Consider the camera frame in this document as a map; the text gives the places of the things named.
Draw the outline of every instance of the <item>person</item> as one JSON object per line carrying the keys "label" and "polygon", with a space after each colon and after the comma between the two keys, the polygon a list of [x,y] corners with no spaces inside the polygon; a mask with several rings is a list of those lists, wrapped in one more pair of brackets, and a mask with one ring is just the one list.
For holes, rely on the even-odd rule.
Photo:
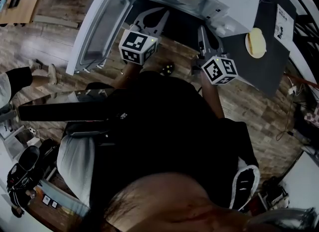
{"label": "person", "polygon": [[36,196],[36,191],[35,190],[21,190],[17,191],[13,194],[10,195],[10,200],[11,200],[11,211],[14,216],[17,218],[21,218],[22,215],[24,214],[24,210],[22,208],[26,208],[28,203],[30,202],[31,199],[34,199]]}
{"label": "person", "polygon": [[183,219],[166,229],[199,231],[208,212],[217,206],[239,210],[257,189],[247,126],[225,118],[218,89],[206,75],[200,75],[200,96],[186,81],[160,75],[161,67],[141,70],[128,63],[112,84],[127,94],[121,99],[127,110],[104,135],[107,143],[70,135],[61,141],[58,171],[90,207],[81,231],[111,224],[127,232],[179,211]]}
{"label": "person", "polygon": [[36,197],[37,186],[47,169],[56,161],[58,148],[52,139],[43,141],[40,148],[31,146],[19,158],[7,176],[7,192],[11,200],[11,211],[21,218],[23,209]]}
{"label": "person", "polygon": [[48,76],[32,75],[40,70],[42,64],[29,60],[29,67],[17,68],[0,75],[0,109],[5,107],[21,89],[27,86],[40,87],[45,84],[57,84],[56,69],[49,65]]}

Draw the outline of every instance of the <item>wire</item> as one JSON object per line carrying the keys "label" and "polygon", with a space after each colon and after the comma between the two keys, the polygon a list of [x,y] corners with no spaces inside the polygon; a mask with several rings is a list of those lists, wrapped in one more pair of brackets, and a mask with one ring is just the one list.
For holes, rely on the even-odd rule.
{"label": "wire", "polygon": [[287,121],[286,121],[286,125],[285,125],[285,129],[284,131],[281,131],[277,136],[276,136],[276,141],[279,142],[281,140],[281,138],[284,136],[284,134],[287,132],[287,128],[288,128],[288,124],[289,124],[289,115],[290,115],[290,111],[291,111],[291,107],[292,107],[292,104],[294,102],[294,98],[295,97],[292,97],[291,99],[291,102],[290,102],[290,106],[289,106],[289,111],[288,111],[288,114],[287,114]]}
{"label": "wire", "polygon": [[291,81],[291,79],[287,76],[287,78],[290,80],[290,83],[291,83],[291,85],[292,85],[292,87],[294,87],[294,84],[293,84],[293,82]]}
{"label": "wire", "polygon": [[305,85],[301,84],[299,90],[297,89],[296,96],[299,96],[304,89],[305,89]]}

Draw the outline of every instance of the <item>round plate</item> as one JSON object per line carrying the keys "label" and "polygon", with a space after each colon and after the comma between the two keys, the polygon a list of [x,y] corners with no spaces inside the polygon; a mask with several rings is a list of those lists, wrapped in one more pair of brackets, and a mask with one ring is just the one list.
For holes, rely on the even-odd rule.
{"label": "round plate", "polygon": [[266,51],[263,52],[263,53],[258,53],[258,54],[251,54],[251,53],[250,53],[249,41],[248,41],[248,34],[246,35],[246,38],[245,38],[245,44],[246,44],[246,48],[247,48],[248,53],[249,53],[253,58],[256,58],[256,59],[262,58],[262,57],[264,56],[264,54],[266,53]]}

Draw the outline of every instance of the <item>shoe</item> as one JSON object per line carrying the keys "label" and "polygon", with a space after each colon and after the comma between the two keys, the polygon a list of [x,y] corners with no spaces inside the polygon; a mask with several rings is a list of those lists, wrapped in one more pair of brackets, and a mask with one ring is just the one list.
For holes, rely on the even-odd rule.
{"label": "shoe", "polygon": [[173,62],[169,62],[164,65],[164,68],[161,70],[164,76],[170,76],[175,70],[175,64]]}
{"label": "shoe", "polygon": [[34,70],[41,70],[42,69],[42,63],[39,62],[38,60],[32,60],[30,59],[29,61],[29,67],[32,69],[34,68]]}
{"label": "shoe", "polygon": [[13,120],[14,120],[14,122],[16,122],[16,123],[20,123],[20,122],[21,122],[20,117],[19,117],[18,114],[16,114],[16,116],[13,118]]}
{"label": "shoe", "polygon": [[50,82],[49,82],[50,85],[56,85],[58,83],[54,64],[49,65],[48,77],[50,78]]}

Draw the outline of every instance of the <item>open door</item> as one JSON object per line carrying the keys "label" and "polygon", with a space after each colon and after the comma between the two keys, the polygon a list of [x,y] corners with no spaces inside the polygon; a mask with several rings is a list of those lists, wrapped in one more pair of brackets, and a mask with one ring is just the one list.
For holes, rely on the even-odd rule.
{"label": "open door", "polygon": [[66,73],[103,65],[135,0],[94,0],[76,37]]}

